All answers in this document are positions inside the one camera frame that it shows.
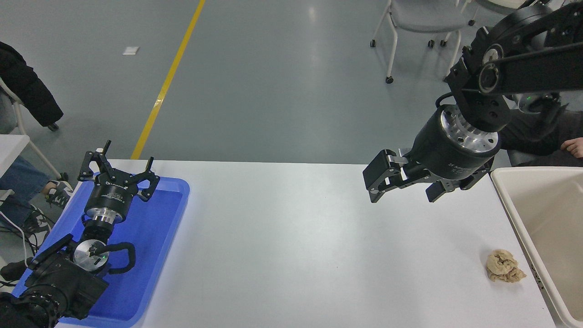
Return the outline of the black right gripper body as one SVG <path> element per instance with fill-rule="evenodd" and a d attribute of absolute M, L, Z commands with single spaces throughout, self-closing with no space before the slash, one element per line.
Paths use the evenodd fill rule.
<path fill-rule="evenodd" d="M 473 127 L 458 106 L 439 106 L 407 153 L 407 177 L 429 174 L 432 181 L 459 181 L 468 188 L 490 170 L 500 147 L 497 132 Z"/>

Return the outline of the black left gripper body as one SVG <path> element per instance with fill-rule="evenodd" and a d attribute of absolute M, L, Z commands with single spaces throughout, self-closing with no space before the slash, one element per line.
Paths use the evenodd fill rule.
<path fill-rule="evenodd" d="M 96 176 L 94 188 L 85 206 L 85 214 L 94 216 L 99 210 L 116 212 L 115 218 L 126 218 L 138 184 L 125 171 L 113 170 Z"/>

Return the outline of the person's hand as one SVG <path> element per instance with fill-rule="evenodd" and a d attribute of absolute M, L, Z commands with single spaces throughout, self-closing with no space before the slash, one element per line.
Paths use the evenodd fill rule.
<path fill-rule="evenodd" d="M 562 151 L 568 152 L 574 158 L 583 158 L 583 137 L 568 139 L 560 146 Z"/>

